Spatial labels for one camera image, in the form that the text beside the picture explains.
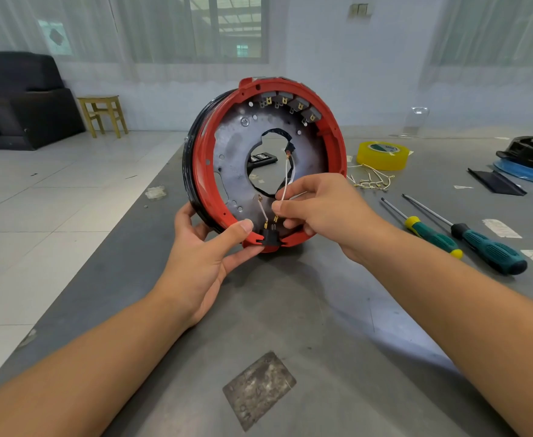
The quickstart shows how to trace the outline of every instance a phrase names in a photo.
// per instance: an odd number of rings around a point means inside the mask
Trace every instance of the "white wall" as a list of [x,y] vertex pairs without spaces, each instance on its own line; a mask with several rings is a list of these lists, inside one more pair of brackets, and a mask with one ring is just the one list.
[[[364,21],[353,2],[373,3]],[[216,95],[244,76],[283,75],[315,90],[342,126],[398,126],[410,107],[430,108],[427,126],[533,122],[533,88],[519,82],[470,87],[420,77],[446,0],[271,0],[270,65],[221,79],[168,83],[69,83],[81,94],[118,94],[133,130],[187,130]]]

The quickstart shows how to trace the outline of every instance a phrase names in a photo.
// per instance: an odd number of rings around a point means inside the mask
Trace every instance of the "forearm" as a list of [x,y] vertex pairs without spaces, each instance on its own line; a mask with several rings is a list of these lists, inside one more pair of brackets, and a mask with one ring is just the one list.
[[533,435],[533,301],[379,222],[361,263],[522,435]]
[[0,387],[0,435],[100,435],[187,315],[151,294]]

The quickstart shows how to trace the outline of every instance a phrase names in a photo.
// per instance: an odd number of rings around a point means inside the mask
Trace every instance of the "green screwdriver handle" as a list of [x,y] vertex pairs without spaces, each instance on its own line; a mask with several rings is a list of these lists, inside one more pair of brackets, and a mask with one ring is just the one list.
[[445,250],[452,257],[460,259],[463,256],[463,251],[459,249],[459,246],[456,245],[453,239],[444,234],[437,233],[423,222],[420,222],[420,219],[416,216],[410,216],[404,225],[408,230],[417,235],[417,237],[430,242],[441,250]]
[[450,231],[453,237],[463,239],[482,260],[500,273],[515,275],[527,270],[527,261],[521,253],[504,243],[491,241],[467,224],[453,224]]

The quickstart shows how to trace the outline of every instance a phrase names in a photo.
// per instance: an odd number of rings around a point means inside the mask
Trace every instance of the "sheer curtain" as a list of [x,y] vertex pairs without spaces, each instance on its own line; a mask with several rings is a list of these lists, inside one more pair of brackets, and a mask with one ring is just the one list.
[[449,0],[423,83],[533,87],[533,0]]
[[270,76],[284,67],[286,21],[285,0],[270,1],[0,0],[0,50],[52,54],[70,81]]

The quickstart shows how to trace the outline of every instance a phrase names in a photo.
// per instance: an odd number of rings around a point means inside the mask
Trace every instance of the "wooden stool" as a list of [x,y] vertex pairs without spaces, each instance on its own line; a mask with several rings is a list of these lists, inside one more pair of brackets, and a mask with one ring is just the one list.
[[[96,138],[95,128],[92,125],[93,119],[95,119],[96,122],[99,124],[100,132],[104,134],[103,121],[100,118],[101,115],[108,115],[111,117],[113,129],[115,129],[117,138],[121,137],[119,127],[117,126],[117,119],[121,121],[125,133],[129,133],[129,131],[127,130],[127,125],[125,124],[125,117],[123,116],[123,109],[121,109],[121,103],[119,103],[118,95],[115,95],[113,97],[79,97],[78,101],[80,101],[81,103],[82,113],[85,116],[86,122],[88,123],[88,128],[93,138]],[[91,105],[92,110],[88,110],[86,108],[87,103]],[[106,104],[107,108],[100,109],[96,107],[97,103],[104,103]]]

